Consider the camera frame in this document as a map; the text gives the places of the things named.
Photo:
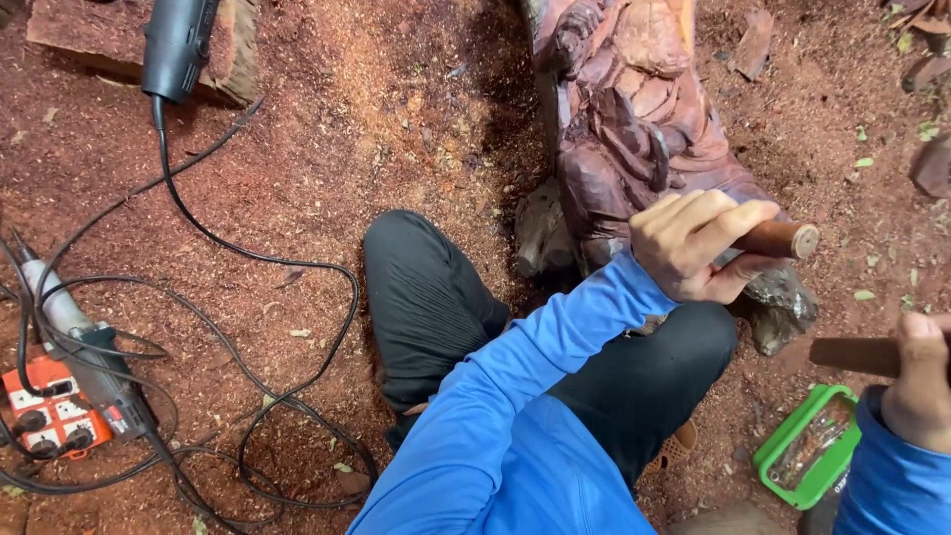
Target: green plastic box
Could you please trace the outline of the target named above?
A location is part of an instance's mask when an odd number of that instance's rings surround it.
[[[832,396],[842,394],[844,402],[851,406],[852,418],[848,429],[830,446],[816,463],[804,474],[803,480],[793,490],[786,490],[770,481],[768,473],[773,463],[783,454],[799,433],[805,429]],[[776,431],[767,439],[763,447],[753,455],[753,466],[760,474],[760,481],[779,495],[788,504],[804,511],[822,498],[823,494],[835,482],[836,478],[852,461],[852,452],[862,438],[862,432],[855,422],[855,405],[859,399],[852,390],[844,385],[816,385],[809,397],[792,411]]]

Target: dirt ground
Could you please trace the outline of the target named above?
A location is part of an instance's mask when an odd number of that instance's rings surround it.
[[[746,27],[742,15],[754,5],[770,10],[776,27],[766,70],[749,83],[714,54],[735,48]],[[817,254],[798,266],[823,307],[813,336],[884,335],[902,298],[915,309],[951,308],[951,250],[940,247],[948,206],[922,197],[906,178],[921,144],[916,126],[945,124],[943,86],[915,96],[901,91],[900,78],[923,45],[899,54],[882,15],[872,0],[702,0],[698,8],[698,69],[733,149],[794,219],[824,233]],[[25,28],[20,13],[0,30],[0,225],[17,227],[45,252],[104,203],[154,176],[158,160],[146,99],[136,88],[104,83],[26,45]],[[514,272],[512,213],[549,170],[513,8],[501,0],[264,1],[258,54],[262,109],[178,180],[201,221],[256,251],[360,272],[360,236],[374,215],[415,209],[474,259],[497,297],[525,311],[532,287]],[[460,75],[447,76],[461,66]],[[50,108],[58,111],[47,123]],[[199,102],[173,110],[172,158],[204,147],[235,116]],[[858,125],[865,142],[856,139]],[[873,166],[854,176],[853,164],[864,157]],[[326,351],[320,341],[329,345],[349,299],[345,280],[321,270],[274,289],[281,267],[200,238],[160,188],[94,227],[59,271],[133,274],[176,289],[219,323],[276,390],[316,370]],[[0,280],[12,282],[8,268],[0,268]],[[856,301],[859,289],[875,298]],[[75,296],[94,318],[169,350],[160,363],[133,368],[175,399],[182,443],[261,404],[234,364],[213,367],[220,349],[207,329],[166,298],[119,284],[84,287]],[[3,371],[13,364],[16,317],[15,307],[0,305]],[[802,365],[804,340],[773,359],[759,357],[745,340],[748,326],[738,325],[744,341],[735,360],[694,415],[701,442],[689,464],[639,483],[638,504],[658,528],[749,498],[791,532],[797,513],[758,483],[749,454],[810,384],[858,390],[871,382]],[[316,343],[289,335],[304,328]],[[382,469],[391,457],[381,437],[390,415],[373,379],[367,332],[361,310],[327,374],[302,398],[361,439]],[[157,407],[160,416],[167,409]],[[225,426],[215,446],[233,451],[241,429]],[[365,468],[345,448],[331,451],[328,437],[300,414],[277,409],[254,435],[248,461],[286,495],[335,501],[342,489],[333,464]],[[141,445],[109,444],[84,461],[53,463],[40,477],[89,481],[145,454]],[[194,458],[184,469],[228,515],[260,519],[273,510],[217,461]],[[29,535],[193,532],[194,515],[160,468],[75,496],[0,493],[0,505],[0,533],[19,533],[24,519]],[[357,514],[348,509],[290,508],[260,532],[341,533]]]

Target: leg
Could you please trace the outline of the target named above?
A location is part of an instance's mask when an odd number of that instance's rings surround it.
[[[549,392],[614,459],[628,485],[727,368],[736,325],[713,303],[687,303],[652,335],[608,342]]]
[[[397,414],[386,439],[396,451],[442,378],[498,336],[509,308],[492,296],[465,255],[421,215],[391,210],[363,235],[370,320]]]

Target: sandal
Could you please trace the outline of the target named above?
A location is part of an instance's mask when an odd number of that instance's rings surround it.
[[[687,420],[664,441],[657,457],[644,467],[644,473],[650,474],[684,463],[697,446],[697,436],[697,425],[693,420]]]

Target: person's left hand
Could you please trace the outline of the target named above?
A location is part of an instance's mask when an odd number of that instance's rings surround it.
[[[749,281],[786,260],[749,252],[723,267],[713,260],[778,213],[775,203],[740,205],[719,189],[673,193],[631,217],[631,250],[671,300],[732,303]]]

